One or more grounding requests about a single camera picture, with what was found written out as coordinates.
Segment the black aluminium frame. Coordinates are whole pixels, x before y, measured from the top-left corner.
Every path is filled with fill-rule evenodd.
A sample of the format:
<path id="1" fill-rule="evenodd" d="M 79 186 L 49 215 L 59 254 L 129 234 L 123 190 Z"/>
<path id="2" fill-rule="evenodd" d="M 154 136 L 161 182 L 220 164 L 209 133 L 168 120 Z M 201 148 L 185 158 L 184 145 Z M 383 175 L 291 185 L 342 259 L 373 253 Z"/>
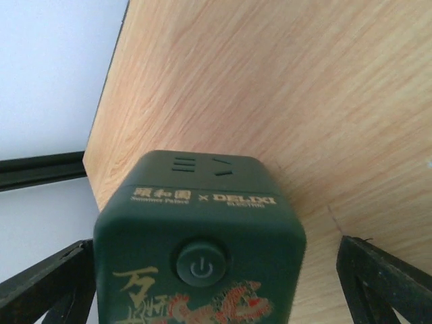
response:
<path id="1" fill-rule="evenodd" d="M 1 2 L 1 189 L 85 176 L 127 1 Z"/>

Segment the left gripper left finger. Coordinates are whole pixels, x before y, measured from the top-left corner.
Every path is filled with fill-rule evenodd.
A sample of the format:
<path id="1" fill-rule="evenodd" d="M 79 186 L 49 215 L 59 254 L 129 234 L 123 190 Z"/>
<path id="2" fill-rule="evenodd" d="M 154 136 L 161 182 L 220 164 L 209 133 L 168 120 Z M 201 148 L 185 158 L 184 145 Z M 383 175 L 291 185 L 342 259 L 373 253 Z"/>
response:
<path id="1" fill-rule="evenodd" d="M 92 240 L 80 240 L 1 283 L 1 322 L 86 323 L 95 290 Z"/>

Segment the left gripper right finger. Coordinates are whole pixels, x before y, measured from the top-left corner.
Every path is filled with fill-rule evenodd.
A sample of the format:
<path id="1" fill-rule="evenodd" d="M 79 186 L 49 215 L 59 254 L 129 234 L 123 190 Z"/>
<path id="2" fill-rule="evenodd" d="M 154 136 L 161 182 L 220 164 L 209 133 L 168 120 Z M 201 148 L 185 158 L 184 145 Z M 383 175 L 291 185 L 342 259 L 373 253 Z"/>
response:
<path id="1" fill-rule="evenodd" d="M 431 276 L 367 240 L 343 236 L 337 274 L 354 323 L 431 322 Z"/>

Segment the dark green cube socket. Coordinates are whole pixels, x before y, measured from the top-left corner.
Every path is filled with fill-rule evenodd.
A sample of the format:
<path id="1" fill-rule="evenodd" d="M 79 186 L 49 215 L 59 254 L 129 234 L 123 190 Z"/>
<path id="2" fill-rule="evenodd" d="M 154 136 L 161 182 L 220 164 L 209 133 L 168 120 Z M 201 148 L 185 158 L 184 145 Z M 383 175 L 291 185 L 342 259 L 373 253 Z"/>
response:
<path id="1" fill-rule="evenodd" d="M 287 323 L 306 235 L 259 160 L 151 151 L 93 247 L 100 323 Z"/>

